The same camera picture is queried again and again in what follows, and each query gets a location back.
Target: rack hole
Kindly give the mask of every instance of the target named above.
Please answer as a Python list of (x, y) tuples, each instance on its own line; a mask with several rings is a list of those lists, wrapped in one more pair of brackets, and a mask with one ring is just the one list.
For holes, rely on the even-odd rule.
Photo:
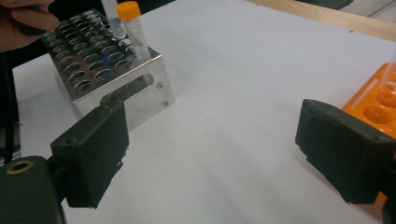
[(396, 95), (390, 92), (381, 92), (379, 93), (375, 99), (384, 106), (390, 108), (396, 108)]
[(93, 29), (91, 26), (87, 26), (85, 28), (82, 28), (81, 32), (87, 32), (87, 31), (90, 31), (91, 29)]
[(90, 66), (90, 71), (94, 71), (96, 69), (104, 68), (106, 65), (103, 62), (96, 62), (91, 64)]
[(59, 27), (64, 26), (68, 23), (68, 21), (61, 21), (59, 22)]
[(95, 25), (96, 25), (96, 22), (99, 22), (99, 21), (103, 21), (103, 19), (100, 18), (100, 17), (96, 17), (96, 18), (91, 19), (91, 22), (95, 23)]
[(59, 39), (59, 40), (55, 40), (55, 41), (51, 42), (51, 43), (49, 44), (49, 46), (50, 46), (51, 48), (54, 48), (54, 47), (60, 46), (62, 43), (63, 43), (63, 41)]
[(106, 40), (99, 41), (99, 42), (97, 42), (95, 44), (95, 47), (97, 49), (102, 49), (102, 48), (107, 47), (107, 46), (108, 46), (108, 41), (106, 41)]
[(74, 61), (75, 61), (74, 57), (67, 57), (67, 58), (61, 60), (61, 67), (65, 68), (68, 65), (72, 64)]
[(95, 23), (95, 26), (97, 26), (97, 27), (102, 27), (105, 25), (107, 25), (106, 21), (102, 21), (102, 20), (99, 20)]
[(116, 63), (114, 66), (116, 69), (127, 69), (132, 65), (132, 62), (129, 60), (122, 60)]
[(89, 10), (89, 11), (86, 11), (86, 12), (82, 13), (82, 15), (83, 16), (88, 16), (88, 15), (91, 15), (92, 13), (93, 13), (93, 11)]
[(111, 78), (113, 78), (113, 72), (109, 69), (105, 69), (103, 71), (100, 71), (96, 74), (95, 78), (98, 81), (106, 81), (106, 80), (110, 80)]
[(93, 63), (98, 61), (100, 58), (99, 54), (91, 54), (84, 58), (84, 63)]
[(387, 83), (387, 88), (388, 88), (390, 91), (396, 92), (396, 80), (390, 80), (390, 81)]
[(392, 115), (390, 115), (385, 109), (377, 106), (364, 108), (363, 115), (371, 122), (377, 124), (386, 124), (392, 119)]
[(60, 26), (60, 27), (58, 28), (58, 30), (63, 31), (63, 30), (67, 30), (67, 29), (69, 29), (69, 28), (70, 28), (70, 25), (69, 25), (69, 24), (66, 24), (66, 25)]
[(69, 76), (70, 74), (76, 72), (79, 69), (79, 63), (72, 63), (64, 69), (64, 74)]
[(64, 50), (64, 49), (66, 49), (66, 46), (65, 46), (65, 45), (60, 45), (60, 46), (54, 48), (52, 51), (53, 51), (54, 53), (59, 53), (59, 52), (61, 52), (61, 51)]
[(84, 22), (83, 19), (79, 19), (79, 20), (73, 21), (74, 24), (80, 24), (80, 23), (82, 23), (82, 22)]
[(47, 42), (52, 42), (54, 40), (57, 40), (59, 38), (58, 35), (52, 35), (50, 37), (47, 38)]
[(119, 42), (120, 46), (130, 46), (131, 45), (131, 40), (130, 39), (123, 39)]
[(96, 35), (90, 39), (90, 42), (93, 44), (96, 44), (97, 42), (99, 42), (103, 39), (105, 39), (105, 37), (103, 35)]
[(89, 31), (87, 34), (85, 34), (85, 36), (93, 37), (93, 36), (98, 35), (98, 34), (99, 34), (99, 32), (97, 32), (97, 31)]
[(93, 18), (95, 18), (97, 16), (98, 16), (97, 14), (91, 14), (91, 15), (87, 16), (87, 19), (90, 20), (90, 19), (93, 19)]
[(78, 71), (76, 73), (73, 73), (70, 77), (69, 77), (69, 81), (70, 82), (79, 82), (80, 80), (82, 80), (85, 77), (85, 73), (83, 71)]
[(66, 35), (64, 38), (65, 39), (73, 39), (73, 38), (75, 38), (77, 36), (77, 33), (71, 33), (71, 34), (69, 34), (69, 35)]
[(70, 21), (76, 21), (80, 18), (81, 18), (80, 16), (74, 16), (74, 17), (70, 18)]
[(44, 37), (48, 38), (48, 37), (50, 37), (52, 35), (55, 35), (55, 34), (56, 34), (55, 31), (50, 31), (50, 32), (47, 32), (46, 34), (44, 34)]
[(81, 50), (81, 49), (85, 49), (85, 48), (87, 48), (87, 46), (88, 46), (88, 44), (87, 43), (79, 43), (79, 44), (76, 44), (74, 47), (73, 47), (73, 50)]
[(81, 40), (82, 40), (81, 37), (76, 37), (76, 38), (70, 40), (70, 41), (69, 41), (69, 44), (71, 44), (71, 45), (76, 45), (76, 44), (80, 43)]
[(78, 55), (81, 57), (86, 57), (92, 53), (91, 49), (82, 49), (78, 52)]
[(70, 53), (71, 53), (70, 50), (64, 50), (64, 51), (59, 52), (55, 57), (56, 57), (57, 59), (62, 59), (62, 58), (64, 58), (64, 57), (69, 56)]
[(75, 86), (75, 91), (87, 91), (90, 87), (92, 86), (91, 82), (89, 80), (84, 80), (79, 82), (76, 86)]
[(108, 25), (108, 24), (105, 24), (104, 26), (102, 26), (102, 27), (100, 28), (101, 31), (107, 31), (107, 30), (109, 30), (109, 29), (110, 29), (110, 25)]
[(114, 62), (118, 62), (123, 57), (124, 57), (123, 53), (115, 52), (115, 53), (110, 54), (107, 59), (108, 59), (109, 62), (114, 63)]
[(87, 22), (83, 22), (83, 23), (80, 23), (79, 25), (77, 25), (78, 29), (83, 29), (83, 28), (86, 28), (86, 27), (88, 27), (88, 23)]
[(108, 55), (108, 54), (110, 54), (110, 53), (113, 53), (113, 52), (116, 51), (116, 50), (117, 50), (117, 47), (115, 47), (115, 46), (108, 46), (108, 47), (105, 47), (104, 49), (102, 49), (102, 54)]
[(63, 35), (66, 35), (66, 36), (68, 36), (68, 35), (70, 35), (70, 34), (72, 34), (72, 33), (74, 33), (74, 30), (73, 30), (73, 29), (67, 29), (67, 30), (64, 30), (64, 31), (62, 32), (62, 34), (63, 34)]

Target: metal screw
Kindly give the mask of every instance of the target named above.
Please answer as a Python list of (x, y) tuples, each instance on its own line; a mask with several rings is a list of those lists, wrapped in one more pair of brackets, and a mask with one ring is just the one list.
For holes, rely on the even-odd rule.
[(163, 83), (159, 82), (159, 83), (157, 84), (157, 88), (158, 88), (158, 89), (162, 89), (162, 88), (163, 88)]

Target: orange cap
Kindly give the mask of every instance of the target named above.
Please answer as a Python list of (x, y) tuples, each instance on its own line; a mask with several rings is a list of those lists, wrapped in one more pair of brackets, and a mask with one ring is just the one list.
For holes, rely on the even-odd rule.
[(139, 5), (134, 1), (123, 2), (117, 5), (120, 20), (130, 21), (141, 15)]

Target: white table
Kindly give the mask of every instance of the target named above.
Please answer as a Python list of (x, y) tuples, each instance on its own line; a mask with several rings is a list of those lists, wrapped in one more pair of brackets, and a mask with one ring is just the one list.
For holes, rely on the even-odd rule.
[[(294, 143), (304, 98), (343, 106), (396, 44), (241, 0), (142, 16), (177, 102), (130, 132), (97, 209), (68, 223), (381, 223), (347, 204)], [(22, 155), (48, 158), (77, 118), (49, 55), (14, 70)]]

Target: test tube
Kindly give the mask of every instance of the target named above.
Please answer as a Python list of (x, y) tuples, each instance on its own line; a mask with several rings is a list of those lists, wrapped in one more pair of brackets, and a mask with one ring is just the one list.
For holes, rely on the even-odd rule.
[(111, 33), (117, 39), (123, 39), (125, 37), (125, 29), (117, 13), (117, 4), (117, 0), (102, 0), (102, 6), (105, 10)]
[(117, 6), (117, 11), (125, 25), (126, 33), (131, 40), (137, 60), (141, 63), (148, 61), (150, 59), (149, 47), (139, 20), (141, 15), (139, 5), (134, 1), (123, 2)]

